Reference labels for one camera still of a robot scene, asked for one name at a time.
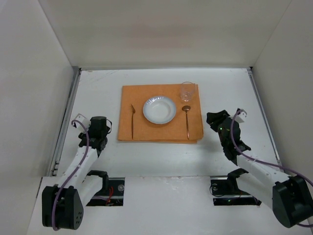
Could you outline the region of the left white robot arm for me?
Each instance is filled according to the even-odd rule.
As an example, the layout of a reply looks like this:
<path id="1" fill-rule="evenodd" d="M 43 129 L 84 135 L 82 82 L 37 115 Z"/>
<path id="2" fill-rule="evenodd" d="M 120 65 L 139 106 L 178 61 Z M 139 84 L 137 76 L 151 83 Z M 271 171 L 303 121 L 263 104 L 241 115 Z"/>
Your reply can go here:
<path id="1" fill-rule="evenodd" d="M 91 170 L 108 142 L 112 122 L 97 116 L 90 120 L 78 114 L 71 124 L 80 130 L 80 143 L 73 161 L 53 186 L 42 192 L 42 224 L 54 231 L 77 230 L 84 208 L 101 190 L 107 190 L 107 172 Z"/>

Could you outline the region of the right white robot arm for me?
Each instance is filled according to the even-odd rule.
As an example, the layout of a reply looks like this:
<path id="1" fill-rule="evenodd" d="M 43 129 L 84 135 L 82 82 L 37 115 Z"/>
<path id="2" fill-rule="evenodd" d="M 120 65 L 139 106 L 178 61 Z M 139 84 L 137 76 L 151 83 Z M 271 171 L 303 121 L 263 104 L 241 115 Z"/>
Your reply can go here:
<path id="1" fill-rule="evenodd" d="M 312 181 L 292 169 L 253 157 L 251 148 L 240 137 L 239 125 L 246 117 L 243 109 L 233 116 L 225 110 L 206 115 L 207 124 L 219 136 L 224 155 L 238 167 L 227 176 L 231 191 L 243 191 L 260 200 L 286 228 L 306 227 L 302 222 L 313 215 L 308 187 Z"/>

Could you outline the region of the clear drinking glass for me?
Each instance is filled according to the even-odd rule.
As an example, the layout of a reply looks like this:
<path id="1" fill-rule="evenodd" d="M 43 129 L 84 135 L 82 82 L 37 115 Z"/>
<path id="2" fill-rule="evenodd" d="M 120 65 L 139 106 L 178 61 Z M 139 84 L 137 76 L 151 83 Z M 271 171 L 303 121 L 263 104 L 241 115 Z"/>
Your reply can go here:
<path id="1" fill-rule="evenodd" d="M 180 85 L 180 97 L 183 101 L 188 102 L 196 90 L 196 84 L 192 82 L 183 82 Z"/>

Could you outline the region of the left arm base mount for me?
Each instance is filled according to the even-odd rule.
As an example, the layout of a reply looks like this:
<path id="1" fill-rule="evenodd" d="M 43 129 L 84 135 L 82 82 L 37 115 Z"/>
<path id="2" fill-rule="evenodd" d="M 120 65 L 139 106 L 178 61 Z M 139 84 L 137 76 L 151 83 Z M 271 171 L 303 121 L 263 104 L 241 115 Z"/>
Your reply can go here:
<path id="1" fill-rule="evenodd" d="M 112 178 L 106 171 L 91 170 L 87 176 L 101 178 L 101 189 L 92 197 L 87 207 L 117 207 L 124 204 L 125 178 Z"/>

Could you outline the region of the white round plate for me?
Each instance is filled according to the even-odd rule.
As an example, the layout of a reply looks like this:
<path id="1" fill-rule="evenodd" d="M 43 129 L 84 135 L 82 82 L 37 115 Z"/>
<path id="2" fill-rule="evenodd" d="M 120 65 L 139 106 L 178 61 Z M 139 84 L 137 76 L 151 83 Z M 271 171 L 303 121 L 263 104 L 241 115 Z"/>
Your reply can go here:
<path id="1" fill-rule="evenodd" d="M 153 124 L 167 124 L 176 115 L 176 105 L 166 96 L 154 96 L 143 105 L 144 117 Z"/>

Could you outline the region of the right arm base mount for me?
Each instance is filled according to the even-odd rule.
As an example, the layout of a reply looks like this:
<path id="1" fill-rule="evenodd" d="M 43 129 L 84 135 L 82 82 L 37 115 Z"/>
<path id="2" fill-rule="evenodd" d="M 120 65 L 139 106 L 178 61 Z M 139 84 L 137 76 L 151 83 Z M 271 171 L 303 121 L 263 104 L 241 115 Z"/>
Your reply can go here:
<path id="1" fill-rule="evenodd" d="M 238 188 L 237 179 L 246 174 L 244 169 L 230 172 L 227 177 L 213 177 L 210 180 L 210 193 L 214 206 L 260 206 L 261 201 Z"/>

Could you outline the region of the copper spoon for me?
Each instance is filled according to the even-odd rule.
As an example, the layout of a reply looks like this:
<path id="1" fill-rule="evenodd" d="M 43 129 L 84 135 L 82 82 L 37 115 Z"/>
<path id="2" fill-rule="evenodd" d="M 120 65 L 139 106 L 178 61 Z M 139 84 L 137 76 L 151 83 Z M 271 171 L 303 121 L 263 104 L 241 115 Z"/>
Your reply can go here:
<path id="1" fill-rule="evenodd" d="M 189 121 L 188 121 L 188 112 L 190 111 L 190 109 L 191 109 L 191 107 L 189 105 L 185 105 L 185 106 L 182 107 L 182 110 L 185 112 L 187 139 L 190 138 Z"/>

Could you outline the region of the copper fork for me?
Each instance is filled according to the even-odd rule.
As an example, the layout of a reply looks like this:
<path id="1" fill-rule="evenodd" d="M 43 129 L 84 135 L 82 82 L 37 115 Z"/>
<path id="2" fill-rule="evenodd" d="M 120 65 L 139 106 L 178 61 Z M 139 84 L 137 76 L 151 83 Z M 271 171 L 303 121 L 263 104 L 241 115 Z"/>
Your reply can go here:
<path id="1" fill-rule="evenodd" d="M 132 140 L 134 139 L 134 115 L 135 115 L 135 108 L 133 104 L 131 104 L 132 108 L 132 119 L 131 119 L 131 132 L 132 132 Z"/>

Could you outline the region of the orange cloth placemat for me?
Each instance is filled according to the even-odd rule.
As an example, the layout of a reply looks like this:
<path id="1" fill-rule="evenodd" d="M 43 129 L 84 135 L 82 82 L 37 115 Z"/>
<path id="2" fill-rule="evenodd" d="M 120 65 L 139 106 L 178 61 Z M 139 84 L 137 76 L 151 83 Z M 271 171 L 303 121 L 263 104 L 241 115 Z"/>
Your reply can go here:
<path id="1" fill-rule="evenodd" d="M 166 96 L 173 100 L 177 111 L 173 120 L 167 124 L 153 124 L 143 115 L 143 105 L 154 96 Z M 133 104 L 134 115 L 134 139 L 132 140 L 131 119 Z M 189 134 L 187 139 L 185 112 L 182 107 L 189 105 L 188 112 Z M 191 101 L 185 102 L 180 97 L 180 84 L 157 85 L 132 85 L 123 86 L 121 95 L 121 108 L 117 139 L 119 141 L 169 141 L 169 142 L 196 142 L 202 139 L 203 121 L 201 114 L 201 102 L 199 86 Z"/>

